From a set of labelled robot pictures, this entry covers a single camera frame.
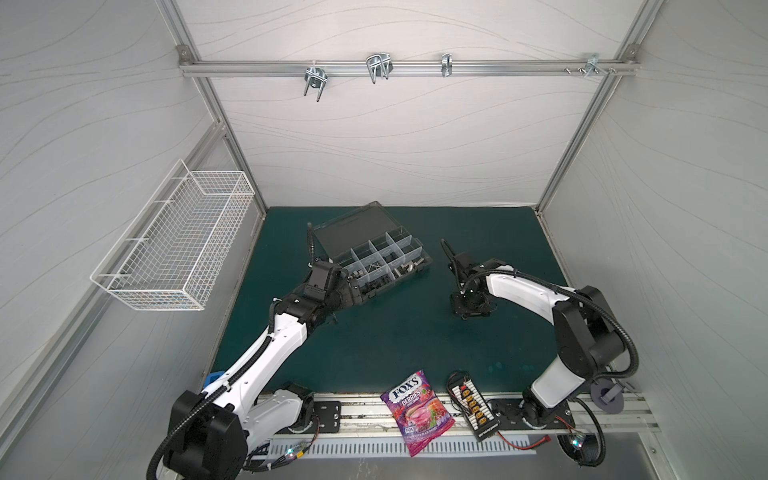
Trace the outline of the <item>clear plastic organizer box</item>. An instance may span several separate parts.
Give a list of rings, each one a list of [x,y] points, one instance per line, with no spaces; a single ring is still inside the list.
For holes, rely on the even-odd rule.
[[[362,304],[427,270],[432,258],[377,201],[319,226],[308,226],[308,249],[346,272],[355,301]]]

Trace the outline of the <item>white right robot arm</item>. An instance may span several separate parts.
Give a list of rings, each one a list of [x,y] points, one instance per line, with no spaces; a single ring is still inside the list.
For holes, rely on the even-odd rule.
[[[457,291],[452,309],[467,320],[488,317],[496,299],[514,303],[554,329],[556,356],[524,391],[523,406],[542,416],[601,379],[625,379],[640,366],[637,346],[602,292],[571,289],[524,273],[497,259],[474,261],[446,248]]]

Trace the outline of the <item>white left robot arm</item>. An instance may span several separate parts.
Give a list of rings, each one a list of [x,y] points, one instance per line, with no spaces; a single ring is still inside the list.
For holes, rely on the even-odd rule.
[[[184,479],[236,478],[248,455],[294,425],[313,401],[298,387],[283,387],[260,402],[266,385],[328,317],[361,302],[343,267],[315,261],[299,286],[272,301],[266,329],[224,374],[201,392],[185,391],[177,398],[146,478],[157,478],[161,467]]]

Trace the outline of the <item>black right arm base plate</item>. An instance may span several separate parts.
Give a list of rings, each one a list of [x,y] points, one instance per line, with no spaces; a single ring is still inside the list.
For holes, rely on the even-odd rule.
[[[547,408],[535,399],[503,397],[492,399],[490,407],[499,415],[502,430],[567,430],[575,426],[566,401]]]

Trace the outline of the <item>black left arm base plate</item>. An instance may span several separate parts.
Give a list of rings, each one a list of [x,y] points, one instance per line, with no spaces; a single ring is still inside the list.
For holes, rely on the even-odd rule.
[[[340,431],[341,406],[340,401],[314,402],[316,429],[321,434],[336,434]]]

